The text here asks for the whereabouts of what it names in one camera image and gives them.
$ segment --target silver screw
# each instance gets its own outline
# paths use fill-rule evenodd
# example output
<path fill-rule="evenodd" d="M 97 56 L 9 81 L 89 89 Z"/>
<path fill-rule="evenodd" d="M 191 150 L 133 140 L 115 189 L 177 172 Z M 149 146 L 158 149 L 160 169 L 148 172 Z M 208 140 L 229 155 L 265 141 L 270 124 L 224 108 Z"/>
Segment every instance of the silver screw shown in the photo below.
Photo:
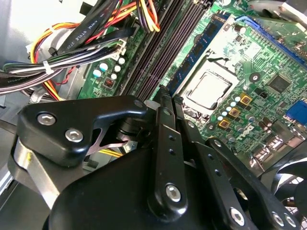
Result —
<path fill-rule="evenodd" d="M 245 221 L 243 215 L 234 207 L 230 208 L 230 215 L 232 219 L 240 226 L 244 226 Z"/>
<path fill-rule="evenodd" d="M 288 215 L 288 214 L 284 214 L 284 216 L 286 217 L 286 220 L 288 221 L 288 223 L 293 227 L 295 228 L 296 227 L 296 224 L 294 222 L 294 220 Z"/>
<path fill-rule="evenodd" d="M 179 189 L 171 184 L 166 186 L 166 195 L 174 202 L 179 202 L 181 199 L 181 193 Z"/>
<path fill-rule="evenodd" d="M 188 125 L 189 125 L 191 128 L 194 128 L 194 127 L 195 127 L 194 123 L 191 122 L 191 121 L 188 121 Z"/>
<path fill-rule="evenodd" d="M 138 100 L 135 100 L 135 101 L 134 101 L 134 104 L 135 104 L 137 107 L 139 107 L 139 108 L 142 108 L 142 107 L 143 107 L 143 103 L 140 102 L 140 101 L 138 101 Z"/>
<path fill-rule="evenodd" d="M 83 134 L 77 129 L 69 129 L 65 132 L 65 137 L 71 142 L 78 143 L 83 140 Z"/>
<path fill-rule="evenodd" d="M 37 121 L 45 126 L 51 126 L 56 122 L 56 119 L 51 114 L 40 114 L 37 117 Z"/>
<path fill-rule="evenodd" d="M 220 143 L 219 141 L 217 141 L 217 140 L 214 140 L 214 143 L 215 143 L 218 147 L 221 147 L 221 146 L 222 146 L 221 143 Z"/>
<path fill-rule="evenodd" d="M 273 219 L 278 223 L 280 226 L 284 226 L 283 220 L 280 218 L 280 216 L 276 212 L 272 212 Z"/>

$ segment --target ram slot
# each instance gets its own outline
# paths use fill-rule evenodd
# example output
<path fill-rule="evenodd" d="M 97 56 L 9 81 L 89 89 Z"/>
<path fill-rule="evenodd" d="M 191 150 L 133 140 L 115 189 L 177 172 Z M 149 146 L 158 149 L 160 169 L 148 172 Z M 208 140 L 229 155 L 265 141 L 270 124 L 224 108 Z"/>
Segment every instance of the ram slot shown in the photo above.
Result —
<path fill-rule="evenodd" d="M 150 98 L 205 12 L 206 9 L 202 5 L 189 6 L 159 59 L 155 60 L 147 74 L 149 77 L 140 87 L 142 90 L 136 95 L 138 98 L 141 100 Z"/>
<path fill-rule="evenodd" d="M 161 7 L 159 12 L 161 31 L 158 33 L 150 33 L 145 36 L 132 58 L 132 67 L 127 69 L 124 74 L 124 76 L 127 76 L 127 79 L 126 82 L 121 84 L 117 95 L 131 94 L 135 84 L 141 77 L 140 73 L 142 73 L 144 67 L 148 65 L 148 62 L 155 54 L 165 34 L 169 32 L 182 6 L 186 3 L 185 0 L 166 0 L 165 2 L 166 3 Z"/>

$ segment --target black fan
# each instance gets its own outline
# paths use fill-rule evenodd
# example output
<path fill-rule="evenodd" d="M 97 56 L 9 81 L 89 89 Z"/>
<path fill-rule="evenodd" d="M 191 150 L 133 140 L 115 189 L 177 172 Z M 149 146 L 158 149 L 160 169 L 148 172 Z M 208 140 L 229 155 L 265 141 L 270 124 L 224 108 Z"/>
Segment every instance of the black fan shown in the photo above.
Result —
<path fill-rule="evenodd" d="M 294 216 L 302 223 L 304 217 L 307 217 L 307 161 L 292 163 L 279 170 L 278 174 L 280 173 L 291 174 L 293 177 L 277 189 L 275 196 L 284 206 L 296 207 L 298 210 Z M 298 184 L 290 184 L 297 177 L 304 180 Z"/>

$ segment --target hole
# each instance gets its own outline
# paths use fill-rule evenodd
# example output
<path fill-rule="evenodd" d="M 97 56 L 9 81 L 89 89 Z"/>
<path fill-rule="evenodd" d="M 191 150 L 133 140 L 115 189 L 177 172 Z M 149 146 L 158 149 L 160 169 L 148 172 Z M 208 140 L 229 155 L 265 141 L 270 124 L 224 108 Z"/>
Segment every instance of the hole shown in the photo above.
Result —
<path fill-rule="evenodd" d="M 172 113 L 168 110 L 168 109 L 166 109 L 166 108 L 163 108 L 163 112 L 166 114 L 166 115 L 168 115 L 168 116 L 170 116 Z"/>
<path fill-rule="evenodd" d="M 272 14 L 270 11 L 268 11 L 267 9 L 263 9 L 263 10 L 262 10 L 262 14 L 263 14 L 265 17 L 267 17 L 267 18 L 273 18 L 273 14 Z"/>
<path fill-rule="evenodd" d="M 176 140 L 176 138 L 175 137 L 173 137 L 172 135 L 169 135 L 169 137 L 168 137 L 171 141 L 175 141 Z"/>
<path fill-rule="evenodd" d="M 213 156 L 211 154 L 208 154 L 208 157 L 211 159 L 211 160 L 214 160 Z"/>
<path fill-rule="evenodd" d="M 216 175 L 218 175 L 218 176 L 222 176 L 222 175 L 221 175 L 221 173 L 220 173 L 220 171 L 218 171 L 217 169 L 216 169 L 216 170 L 214 170 L 214 171 L 215 171 Z"/>
<path fill-rule="evenodd" d="M 173 155 L 173 156 L 176 155 L 175 152 L 174 152 L 172 149 L 169 149 L 168 151 L 169 151 L 169 153 L 170 153 L 171 155 Z"/>

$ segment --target chip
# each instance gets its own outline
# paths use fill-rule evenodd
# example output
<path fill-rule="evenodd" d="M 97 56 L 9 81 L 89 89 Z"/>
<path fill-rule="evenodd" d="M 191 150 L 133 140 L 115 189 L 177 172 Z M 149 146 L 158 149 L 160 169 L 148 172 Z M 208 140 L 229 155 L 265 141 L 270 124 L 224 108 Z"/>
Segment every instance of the chip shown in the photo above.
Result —
<path fill-rule="evenodd" d="M 275 90 L 278 93 L 282 93 L 284 92 L 289 85 L 291 84 L 291 82 L 289 82 L 288 80 L 286 80 L 284 77 L 282 77 L 281 75 L 276 75 L 269 83 L 269 87 L 273 90 Z"/>
<path fill-rule="evenodd" d="M 286 102 L 281 102 L 281 103 L 280 103 L 280 105 L 279 105 L 279 107 L 281 107 L 281 108 L 283 109 L 283 108 L 285 108 L 285 107 L 286 107 L 286 105 L 287 105 L 287 103 L 286 103 Z"/>
<path fill-rule="evenodd" d="M 241 36 L 236 37 L 236 41 L 237 41 L 237 42 L 240 42 L 241 40 L 242 40 L 242 37 L 241 37 Z"/>
<path fill-rule="evenodd" d="M 233 116 L 233 117 L 238 117 L 240 114 L 240 111 L 237 110 L 236 108 L 232 108 L 232 110 L 229 112 L 229 115 Z"/>
<path fill-rule="evenodd" d="M 219 123 L 219 126 L 222 128 L 228 128 L 229 125 L 230 125 L 230 122 L 227 120 L 223 120 Z"/>
<path fill-rule="evenodd" d="M 244 105 L 249 105 L 249 103 L 251 103 L 251 101 L 252 101 L 252 99 L 249 96 L 244 94 L 244 96 L 242 97 L 240 102 L 243 103 Z"/>

